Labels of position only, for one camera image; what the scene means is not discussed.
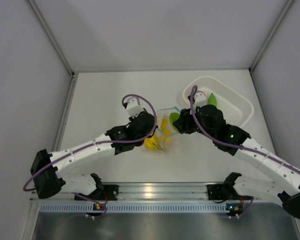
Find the green fake vegetable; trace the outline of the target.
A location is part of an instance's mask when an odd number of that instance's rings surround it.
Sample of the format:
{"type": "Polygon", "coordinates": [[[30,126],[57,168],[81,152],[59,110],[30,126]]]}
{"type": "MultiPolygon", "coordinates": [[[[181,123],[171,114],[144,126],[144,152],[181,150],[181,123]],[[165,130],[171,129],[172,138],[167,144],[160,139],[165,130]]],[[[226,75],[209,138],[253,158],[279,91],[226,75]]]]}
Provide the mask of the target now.
{"type": "Polygon", "coordinates": [[[218,101],[216,96],[211,92],[208,99],[207,99],[207,104],[215,106],[216,108],[218,107],[218,101]]]}
{"type": "Polygon", "coordinates": [[[174,126],[174,123],[179,119],[180,114],[178,112],[172,112],[169,115],[169,122],[171,127],[173,128],[173,130],[177,133],[179,133],[180,131],[174,126]]]}

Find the clear zip top bag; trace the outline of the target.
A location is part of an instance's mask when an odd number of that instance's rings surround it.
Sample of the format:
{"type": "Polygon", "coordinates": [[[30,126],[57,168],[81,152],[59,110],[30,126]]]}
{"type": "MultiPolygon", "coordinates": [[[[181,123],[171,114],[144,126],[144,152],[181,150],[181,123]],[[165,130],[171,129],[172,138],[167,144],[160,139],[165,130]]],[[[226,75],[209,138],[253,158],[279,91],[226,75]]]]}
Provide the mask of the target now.
{"type": "Polygon", "coordinates": [[[174,138],[179,134],[173,122],[179,119],[180,113],[181,110],[177,106],[158,110],[156,112],[157,128],[152,137],[144,140],[143,148],[152,152],[167,152],[174,138]]]}

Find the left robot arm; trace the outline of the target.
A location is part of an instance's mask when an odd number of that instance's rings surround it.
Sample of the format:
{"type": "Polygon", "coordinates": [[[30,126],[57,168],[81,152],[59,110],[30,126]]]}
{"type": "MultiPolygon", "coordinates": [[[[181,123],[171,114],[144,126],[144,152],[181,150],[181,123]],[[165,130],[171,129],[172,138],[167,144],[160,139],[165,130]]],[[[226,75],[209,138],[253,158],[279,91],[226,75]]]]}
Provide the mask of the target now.
{"type": "Polygon", "coordinates": [[[30,169],[39,199],[74,193],[76,199],[97,200],[105,188],[96,173],[74,174],[71,169],[103,157],[140,147],[157,127],[157,116],[146,110],[131,116],[126,125],[115,126],[89,142],[63,151],[39,151],[30,169]]]}

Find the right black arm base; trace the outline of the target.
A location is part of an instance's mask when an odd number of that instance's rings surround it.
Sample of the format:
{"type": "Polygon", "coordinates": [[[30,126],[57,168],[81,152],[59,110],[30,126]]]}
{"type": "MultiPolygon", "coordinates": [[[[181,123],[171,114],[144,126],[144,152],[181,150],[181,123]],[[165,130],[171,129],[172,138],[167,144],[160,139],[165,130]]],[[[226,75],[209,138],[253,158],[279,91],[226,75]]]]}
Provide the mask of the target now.
{"type": "Polygon", "coordinates": [[[226,184],[208,184],[208,199],[212,201],[237,200],[239,195],[232,186],[226,184]]]}

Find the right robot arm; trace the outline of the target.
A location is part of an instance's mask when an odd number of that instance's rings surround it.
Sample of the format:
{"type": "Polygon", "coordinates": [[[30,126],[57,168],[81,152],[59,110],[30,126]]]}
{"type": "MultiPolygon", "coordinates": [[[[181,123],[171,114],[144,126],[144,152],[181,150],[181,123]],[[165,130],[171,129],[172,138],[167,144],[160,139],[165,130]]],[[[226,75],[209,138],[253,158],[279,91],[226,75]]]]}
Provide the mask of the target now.
{"type": "Polygon", "coordinates": [[[240,127],[228,124],[214,105],[197,107],[194,111],[182,109],[170,122],[180,134],[200,133],[219,150],[250,164],[269,178],[268,181],[252,179],[232,172],[223,183],[208,187],[210,200],[217,195],[226,200],[262,199],[300,220],[300,169],[262,147],[240,127]]]}

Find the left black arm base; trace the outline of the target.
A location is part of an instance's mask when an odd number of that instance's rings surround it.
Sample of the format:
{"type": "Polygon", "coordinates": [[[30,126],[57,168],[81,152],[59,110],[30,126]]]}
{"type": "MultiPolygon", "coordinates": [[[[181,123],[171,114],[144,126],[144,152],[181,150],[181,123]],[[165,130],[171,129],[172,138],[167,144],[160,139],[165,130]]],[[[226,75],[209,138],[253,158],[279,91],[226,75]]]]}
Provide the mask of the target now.
{"type": "Polygon", "coordinates": [[[119,185],[117,184],[105,184],[103,190],[97,189],[89,195],[82,195],[85,198],[96,201],[117,201],[119,193],[119,185]]]}

